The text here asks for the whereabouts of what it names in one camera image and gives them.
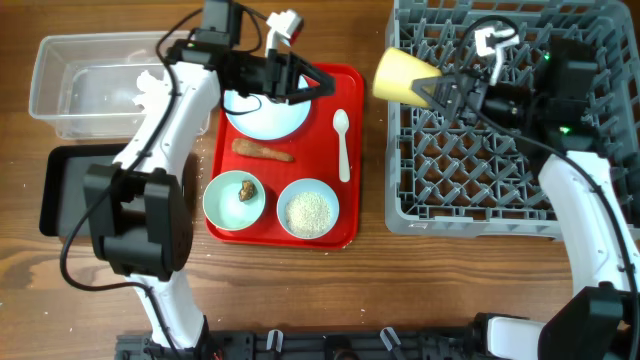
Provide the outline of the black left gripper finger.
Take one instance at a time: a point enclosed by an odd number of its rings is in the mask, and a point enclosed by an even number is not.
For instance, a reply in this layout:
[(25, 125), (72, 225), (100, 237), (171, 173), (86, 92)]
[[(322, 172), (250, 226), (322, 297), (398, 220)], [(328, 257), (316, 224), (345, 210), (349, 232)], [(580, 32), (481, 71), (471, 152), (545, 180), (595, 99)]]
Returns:
[(295, 89), (293, 92), (280, 96), (279, 101), (286, 104), (298, 104), (301, 102), (311, 101), (319, 97), (331, 96), (332, 94), (332, 87), (302, 88)]
[[(293, 71), (295, 95), (333, 95), (335, 93), (335, 79), (325, 71), (312, 65), (295, 53), (290, 54), (290, 65)], [(313, 80), (317, 85), (300, 88), (300, 76)]]

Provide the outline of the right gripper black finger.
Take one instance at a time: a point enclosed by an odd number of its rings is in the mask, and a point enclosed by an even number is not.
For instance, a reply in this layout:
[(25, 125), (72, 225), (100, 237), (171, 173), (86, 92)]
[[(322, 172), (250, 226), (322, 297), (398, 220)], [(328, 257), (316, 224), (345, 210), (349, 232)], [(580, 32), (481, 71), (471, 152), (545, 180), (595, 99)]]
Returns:
[(447, 119), (454, 119), (456, 116), (457, 98), (456, 92), (426, 93), (426, 102), (430, 108)]
[(442, 83), (442, 76), (419, 78), (412, 81), (410, 89), (420, 98), (433, 98), (441, 94)]

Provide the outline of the yellow plastic cup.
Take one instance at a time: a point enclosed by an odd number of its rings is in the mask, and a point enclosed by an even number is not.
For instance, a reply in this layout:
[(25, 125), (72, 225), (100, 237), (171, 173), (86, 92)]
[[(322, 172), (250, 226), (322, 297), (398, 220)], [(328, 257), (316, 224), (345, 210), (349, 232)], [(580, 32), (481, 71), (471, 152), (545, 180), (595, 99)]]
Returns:
[(441, 77), (442, 72), (398, 48), (383, 53), (374, 75), (372, 94), (390, 102), (428, 107), (428, 103), (412, 90), (416, 79)]

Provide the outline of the light blue grey bowl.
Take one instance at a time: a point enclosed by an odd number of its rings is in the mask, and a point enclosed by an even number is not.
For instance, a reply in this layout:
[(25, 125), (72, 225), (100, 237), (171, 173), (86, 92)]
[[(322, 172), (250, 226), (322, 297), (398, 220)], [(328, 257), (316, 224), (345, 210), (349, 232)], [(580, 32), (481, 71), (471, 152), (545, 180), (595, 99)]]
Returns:
[(337, 223), (339, 200), (326, 183), (304, 178), (280, 193), (276, 214), (282, 228), (295, 238), (315, 240), (327, 235)]

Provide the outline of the brown food scrap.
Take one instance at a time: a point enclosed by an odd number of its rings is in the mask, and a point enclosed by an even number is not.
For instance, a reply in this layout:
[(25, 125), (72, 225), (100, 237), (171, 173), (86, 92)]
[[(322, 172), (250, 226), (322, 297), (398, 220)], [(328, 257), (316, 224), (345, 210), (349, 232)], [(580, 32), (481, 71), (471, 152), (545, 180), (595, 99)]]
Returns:
[(243, 180), (241, 183), (241, 189), (239, 190), (238, 197), (240, 202), (246, 202), (251, 200), (257, 194), (257, 187), (251, 180)]

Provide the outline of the white cooked rice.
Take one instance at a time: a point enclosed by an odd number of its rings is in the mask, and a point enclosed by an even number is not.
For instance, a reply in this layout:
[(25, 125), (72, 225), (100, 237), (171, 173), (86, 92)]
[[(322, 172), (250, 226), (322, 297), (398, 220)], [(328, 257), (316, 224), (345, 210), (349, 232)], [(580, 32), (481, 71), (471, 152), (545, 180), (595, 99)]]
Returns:
[(301, 238), (316, 238), (329, 229), (331, 210), (327, 200), (318, 193), (294, 195), (285, 206), (289, 230)]

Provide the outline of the white tissue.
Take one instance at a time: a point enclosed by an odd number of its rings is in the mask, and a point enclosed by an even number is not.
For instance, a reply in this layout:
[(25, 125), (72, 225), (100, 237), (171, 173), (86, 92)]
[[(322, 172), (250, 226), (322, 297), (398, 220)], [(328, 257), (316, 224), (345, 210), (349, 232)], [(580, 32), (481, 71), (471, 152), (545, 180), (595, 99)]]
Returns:
[(132, 102), (142, 109), (143, 114), (153, 113), (166, 108), (169, 98), (168, 84), (154, 77), (148, 70), (136, 79), (141, 94), (132, 98)]

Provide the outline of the mint green bowl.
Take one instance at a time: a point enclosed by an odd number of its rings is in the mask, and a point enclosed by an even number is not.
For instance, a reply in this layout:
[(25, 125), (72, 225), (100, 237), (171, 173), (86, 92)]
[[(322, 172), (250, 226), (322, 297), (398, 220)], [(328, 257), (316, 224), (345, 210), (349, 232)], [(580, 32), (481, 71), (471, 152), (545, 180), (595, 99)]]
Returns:
[[(251, 180), (257, 187), (256, 196), (246, 202), (240, 202), (238, 197), (243, 180)], [(266, 193), (262, 183), (251, 173), (241, 170), (217, 175), (207, 185), (202, 199), (207, 220), (226, 231), (249, 228), (261, 217), (265, 206)]]

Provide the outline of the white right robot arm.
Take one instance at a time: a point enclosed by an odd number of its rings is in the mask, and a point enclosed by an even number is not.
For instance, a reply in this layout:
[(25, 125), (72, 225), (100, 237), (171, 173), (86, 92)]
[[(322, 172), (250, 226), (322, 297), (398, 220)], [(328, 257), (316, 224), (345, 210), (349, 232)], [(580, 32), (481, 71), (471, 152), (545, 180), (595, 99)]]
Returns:
[(615, 197), (596, 129), (583, 123), (598, 65), (568, 39), (551, 43), (532, 90), (432, 66), (410, 77), (412, 104), (458, 111), (513, 131), (518, 149), (560, 223), (574, 295), (548, 322), (488, 315), (476, 351), (502, 359), (636, 359), (639, 356), (639, 251)]

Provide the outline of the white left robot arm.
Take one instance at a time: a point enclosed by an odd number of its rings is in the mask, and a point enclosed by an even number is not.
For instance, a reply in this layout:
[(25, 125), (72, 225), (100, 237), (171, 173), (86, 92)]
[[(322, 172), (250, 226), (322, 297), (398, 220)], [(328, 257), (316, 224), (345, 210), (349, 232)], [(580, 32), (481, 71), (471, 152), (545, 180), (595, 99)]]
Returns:
[(138, 293), (153, 330), (142, 345), (153, 359), (210, 359), (205, 315), (194, 303), (184, 270), (193, 240), (182, 176), (201, 121), (233, 90), (294, 105), (335, 91), (332, 76), (299, 56), (279, 51), (304, 26), (292, 10), (252, 19), (268, 33), (251, 50), (239, 48), (249, 8), (209, 1), (202, 22), (185, 38), (163, 36), (156, 54), (161, 83), (147, 91), (146, 118), (109, 165), (92, 165), (84, 178), (85, 213), (95, 256)]

